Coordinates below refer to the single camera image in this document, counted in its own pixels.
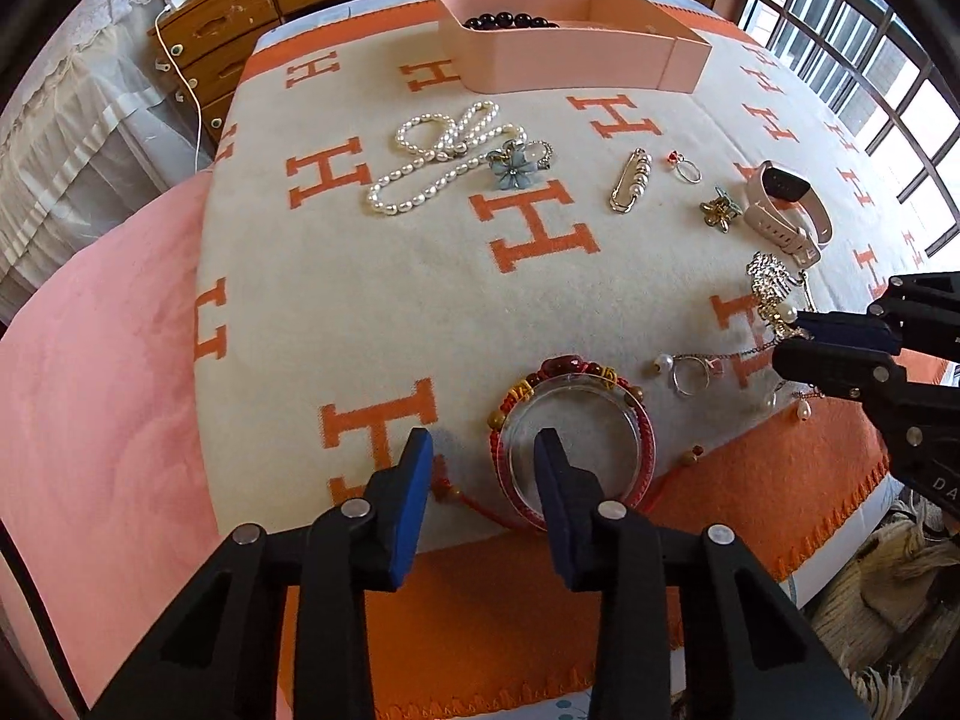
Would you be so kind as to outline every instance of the blue gripper pad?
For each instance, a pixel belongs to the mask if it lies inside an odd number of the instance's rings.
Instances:
[[[817,343],[872,349],[893,357],[901,352],[901,343],[885,324],[873,322],[867,317],[856,319],[861,322],[837,322],[831,314],[800,311],[797,312],[796,324],[808,331]]]
[[[592,589],[592,510],[604,499],[600,482],[570,466],[553,428],[534,439],[534,476],[554,570],[569,589]]]
[[[395,519],[389,569],[390,578],[397,587],[403,584],[414,563],[416,543],[424,523],[432,466],[433,437],[424,428],[411,430],[397,464],[400,470],[398,475],[406,482],[405,490],[402,488],[398,491],[403,497]]]

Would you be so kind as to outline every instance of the pink bedsheet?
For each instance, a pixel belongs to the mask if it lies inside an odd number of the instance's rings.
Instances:
[[[193,383],[210,173],[77,254],[0,341],[0,517],[89,703],[219,542]],[[0,600],[64,717],[32,618]]]

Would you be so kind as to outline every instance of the lace curtain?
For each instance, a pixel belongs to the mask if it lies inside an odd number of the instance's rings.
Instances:
[[[13,92],[0,115],[0,143],[6,141],[14,122],[37,92],[44,86],[55,85],[55,76],[64,69],[64,64],[72,55],[93,43],[109,25],[130,15],[135,4],[147,4],[150,1],[82,0],[47,41]]]

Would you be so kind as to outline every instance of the screw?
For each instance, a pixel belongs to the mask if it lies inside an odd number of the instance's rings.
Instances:
[[[248,522],[244,525],[237,525],[233,529],[232,538],[238,544],[253,544],[260,538],[260,526]]]
[[[350,519],[359,519],[360,517],[366,517],[370,513],[370,509],[370,501],[365,498],[350,498],[349,501],[344,501],[340,507],[340,514]]]
[[[733,540],[736,538],[733,530],[726,525],[710,525],[707,528],[707,536],[714,544],[720,545],[733,544]]]
[[[627,507],[619,501],[603,501],[597,506],[597,514],[603,519],[623,519],[627,517]]]

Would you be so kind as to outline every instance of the window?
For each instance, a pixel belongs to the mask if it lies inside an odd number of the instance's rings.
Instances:
[[[740,27],[846,124],[945,271],[960,269],[960,105],[884,0],[747,0]]]

